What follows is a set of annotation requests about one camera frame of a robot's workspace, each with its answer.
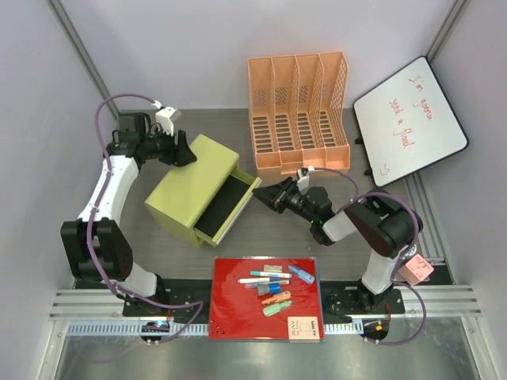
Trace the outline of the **green metal drawer cabinet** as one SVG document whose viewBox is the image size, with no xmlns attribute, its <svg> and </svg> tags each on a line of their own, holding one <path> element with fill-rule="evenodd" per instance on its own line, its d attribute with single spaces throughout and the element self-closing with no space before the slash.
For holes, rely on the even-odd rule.
<svg viewBox="0 0 507 380">
<path fill-rule="evenodd" d="M 262 182 L 239 167 L 239 154 L 205 135 L 190 145 L 197 160 L 172 168 L 145 206 L 166 232 L 199 248 L 217 246 Z"/>
</svg>

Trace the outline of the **green highlighter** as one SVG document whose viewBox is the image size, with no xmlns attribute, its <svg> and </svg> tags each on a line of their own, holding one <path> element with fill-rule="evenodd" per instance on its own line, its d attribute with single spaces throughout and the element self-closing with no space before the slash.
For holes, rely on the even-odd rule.
<svg viewBox="0 0 507 380">
<path fill-rule="evenodd" d="M 271 317 L 275 314 L 278 314 L 281 311 L 288 309 L 292 305 L 292 300 L 287 300 L 283 302 L 276 302 L 272 305 L 266 306 L 263 308 L 262 312 L 265 317 Z"/>
</svg>

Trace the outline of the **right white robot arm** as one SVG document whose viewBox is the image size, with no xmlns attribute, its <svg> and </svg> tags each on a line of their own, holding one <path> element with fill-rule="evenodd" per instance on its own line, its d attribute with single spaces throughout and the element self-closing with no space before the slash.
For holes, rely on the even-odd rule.
<svg viewBox="0 0 507 380">
<path fill-rule="evenodd" d="M 415 243 L 423 227 L 410 207 L 381 189 L 370 191 L 337 211 L 324 187 L 302 191 L 292 177 L 257 188 L 253 196 L 277 214 L 290 210 L 308 221 L 310 233 L 320 245 L 333 245 L 354 233 L 368 243 L 371 253 L 354 300 L 369 313 L 387 303 L 402 252 Z"/>
</svg>

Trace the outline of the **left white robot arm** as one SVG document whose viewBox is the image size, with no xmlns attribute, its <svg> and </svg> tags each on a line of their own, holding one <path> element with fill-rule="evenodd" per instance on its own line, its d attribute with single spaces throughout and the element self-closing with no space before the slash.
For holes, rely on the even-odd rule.
<svg viewBox="0 0 507 380">
<path fill-rule="evenodd" d="M 171 107 L 154 116 L 121 113 L 118 128 L 105 146 L 101 176 L 88 204 L 60 229 L 74 278 L 103 283 L 117 298 L 153 316 L 167 310 L 169 297 L 162 278 L 135 263 L 132 248 L 120 230 L 120 217 L 130 188 L 147 161 L 176 167 L 196 161 L 186 133 L 174 128 L 180 114 Z"/>
</svg>

